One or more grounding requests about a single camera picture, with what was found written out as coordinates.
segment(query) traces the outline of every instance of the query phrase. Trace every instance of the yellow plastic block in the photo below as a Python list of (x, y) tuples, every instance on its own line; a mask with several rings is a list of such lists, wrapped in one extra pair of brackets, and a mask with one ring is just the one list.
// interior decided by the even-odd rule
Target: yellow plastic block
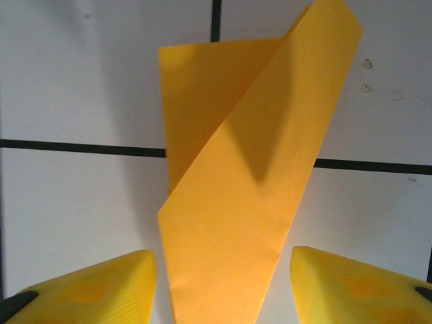
[(287, 37), (160, 50), (177, 324), (255, 323), (361, 34), (318, 0)]
[(399, 273), (297, 246), (291, 281), (301, 324), (432, 324), (432, 285)]
[(39, 296), (7, 323), (149, 323), (155, 286), (154, 255), (140, 250), (26, 288)]

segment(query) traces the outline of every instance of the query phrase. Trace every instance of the white surface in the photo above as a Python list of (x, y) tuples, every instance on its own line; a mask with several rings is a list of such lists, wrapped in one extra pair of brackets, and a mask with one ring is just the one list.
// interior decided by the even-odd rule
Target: white surface
[(157, 48), (209, 41), (211, 0), (0, 6), (3, 138), (165, 147)]
[[(432, 164), (432, 2), (346, 2), (364, 35), (319, 156)], [(283, 36), (310, 3), (223, 1), (221, 40)], [(374, 91), (363, 93), (363, 84)], [(404, 98), (392, 100), (398, 91)]]
[(5, 292), (138, 249), (156, 254), (152, 324), (172, 323), (157, 211), (166, 160), (3, 149)]
[[(139, 249), (155, 250), (152, 324), (172, 323), (156, 213), (166, 160), (3, 149), (6, 294)], [(289, 263), (308, 245), (425, 279), (432, 178), (314, 169), (258, 323), (295, 323)]]

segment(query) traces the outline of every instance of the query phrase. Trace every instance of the orange paper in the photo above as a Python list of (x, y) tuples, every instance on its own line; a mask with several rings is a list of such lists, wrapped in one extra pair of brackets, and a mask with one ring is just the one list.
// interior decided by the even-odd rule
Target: orange paper
[(177, 324), (256, 321), (361, 34), (317, 0), (284, 38), (160, 50)]

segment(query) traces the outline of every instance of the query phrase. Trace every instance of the yellow plastic object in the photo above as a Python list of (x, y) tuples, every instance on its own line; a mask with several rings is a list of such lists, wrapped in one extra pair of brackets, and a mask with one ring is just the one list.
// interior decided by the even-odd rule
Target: yellow plastic object
[(318, 0), (284, 38), (160, 50), (177, 324), (255, 323), (361, 34)]
[(140, 250), (29, 287), (39, 293), (7, 324), (149, 323), (153, 252)]
[(425, 281), (305, 246), (291, 280), (301, 324), (432, 324)]

